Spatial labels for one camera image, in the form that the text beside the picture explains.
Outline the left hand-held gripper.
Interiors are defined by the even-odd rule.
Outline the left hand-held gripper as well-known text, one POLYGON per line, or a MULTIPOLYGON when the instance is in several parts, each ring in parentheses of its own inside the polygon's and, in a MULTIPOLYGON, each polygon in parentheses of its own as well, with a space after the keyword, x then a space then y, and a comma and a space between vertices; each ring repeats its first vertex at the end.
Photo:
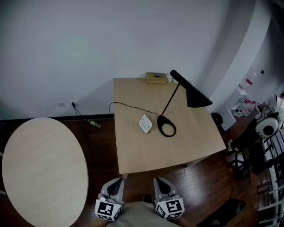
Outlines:
POLYGON ((105 183, 95 203, 96 216, 103 220, 116 221, 125 205, 122 200, 119 200, 123 198, 123 193, 123 178, 112 179, 105 183))

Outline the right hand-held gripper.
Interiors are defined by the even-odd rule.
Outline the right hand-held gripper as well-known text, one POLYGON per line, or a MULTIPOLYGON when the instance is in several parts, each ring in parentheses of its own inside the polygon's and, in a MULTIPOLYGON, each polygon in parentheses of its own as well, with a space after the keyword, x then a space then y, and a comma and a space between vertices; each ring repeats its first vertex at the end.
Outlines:
POLYGON ((173 183, 162 177, 154 178, 154 189, 156 198, 170 196, 156 202, 155 211, 163 219, 170 220, 179 218, 185 211, 182 198, 177 194, 173 183))

